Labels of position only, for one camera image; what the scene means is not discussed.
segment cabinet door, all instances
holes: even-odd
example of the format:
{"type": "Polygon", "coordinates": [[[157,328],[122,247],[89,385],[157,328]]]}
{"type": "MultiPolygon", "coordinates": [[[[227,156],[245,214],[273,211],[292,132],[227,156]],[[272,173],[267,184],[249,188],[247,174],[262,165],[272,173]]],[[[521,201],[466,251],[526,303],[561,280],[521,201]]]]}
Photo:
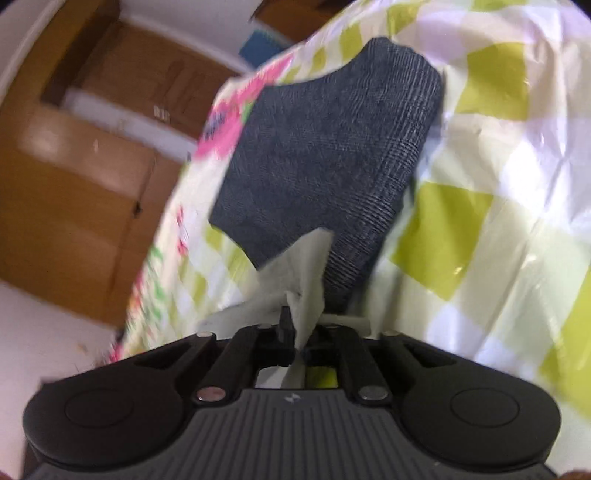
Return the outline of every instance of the cabinet door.
{"type": "Polygon", "coordinates": [[[298,0],[265,2],[256,18],[294,42],[301,42],[319,30],[332,17],[332,12],[311,8],[298,0]]]}
{"type": "Polygon", "coordinates": [[[235,72],[170,40],[119,23],[77,85],[192,138],[201,135],[217,91],[235,72]]]}
{"type": "Polygon", "coordinates": [[[0,209],[0,277],[33,295],[100,319],[119,249],[43,211],[0,209]]]}
{"type": "Polygon", "coordinates": [[[106,323],[118,326],[125,323],[126,308],[134,281],[152,245],[160,217],[177,183],[181,168],[180,163],[157,155],[154,169],[140,198],[139,208],[122,243],[102,318],[106,323]]]}
{"type": "Polygon", "coordinates": [[[41,162],[136,201],[154,166],[152,149],[43,104],[34,108],[17,147],[41,162]]]}

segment wooden cabinet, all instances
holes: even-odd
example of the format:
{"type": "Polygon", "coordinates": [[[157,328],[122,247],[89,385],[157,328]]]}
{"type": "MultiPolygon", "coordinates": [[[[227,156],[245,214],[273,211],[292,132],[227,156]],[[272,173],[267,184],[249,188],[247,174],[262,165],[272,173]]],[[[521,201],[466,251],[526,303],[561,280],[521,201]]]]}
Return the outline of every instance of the wooden cabinet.
{"type": "Polygon", "coordinates": [[[118,12],[66,1],[0,106],[0,278],[114,325],[181,167],[56,107],[118,12]]]}
{"type": "Polygon", "coordinates": [[[352,0],[263,0],[255,12],[261,22],[301,42],[319,30],[352,0]]]}
{"type": "Polygon", "coordinates": [[[76,85],[199,138],[217,91],[233,75],[192,50],[118,22],[76,85]]]}

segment white floor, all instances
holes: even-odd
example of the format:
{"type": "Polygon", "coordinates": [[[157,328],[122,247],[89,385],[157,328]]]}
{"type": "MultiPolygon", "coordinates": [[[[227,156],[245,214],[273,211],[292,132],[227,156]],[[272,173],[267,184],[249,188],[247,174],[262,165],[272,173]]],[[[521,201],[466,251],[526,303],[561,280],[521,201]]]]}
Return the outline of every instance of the white floor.
{"type": "Polygon", "coordinates": [[[0,471],[20,478],[21,416],[41,380],[88,370],[113,330],[0,281],[0,471]]]}

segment denim cloth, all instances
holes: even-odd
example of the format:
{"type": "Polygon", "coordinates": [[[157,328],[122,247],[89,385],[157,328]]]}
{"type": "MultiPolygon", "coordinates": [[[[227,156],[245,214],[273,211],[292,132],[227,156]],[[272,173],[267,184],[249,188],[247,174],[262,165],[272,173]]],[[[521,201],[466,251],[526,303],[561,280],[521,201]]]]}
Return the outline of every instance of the denim cloth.
{"type": "Polygon", "coordinates": [[[210,223],[256,268],[315,228],[334,232],[324,298],[341,312],[371,272],[442,95],[427,60],[386,38],[324,77],[265,87],[210,223]]]}

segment white wall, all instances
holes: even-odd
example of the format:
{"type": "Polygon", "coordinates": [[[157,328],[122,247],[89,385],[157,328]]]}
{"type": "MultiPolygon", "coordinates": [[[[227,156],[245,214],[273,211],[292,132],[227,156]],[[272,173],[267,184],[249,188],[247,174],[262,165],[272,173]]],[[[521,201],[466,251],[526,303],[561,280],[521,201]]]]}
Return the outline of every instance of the white wall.
{"type": "Polygon", "coordinates": [[[64,0],[16,0],[0,14],[0,103],[22,61],[64,0]]]}
{"type": "Polygon", "coordinates": [[[122,0],[124,16],[145,17],[232,56],[254,30],[261,0],[122,0]]]}

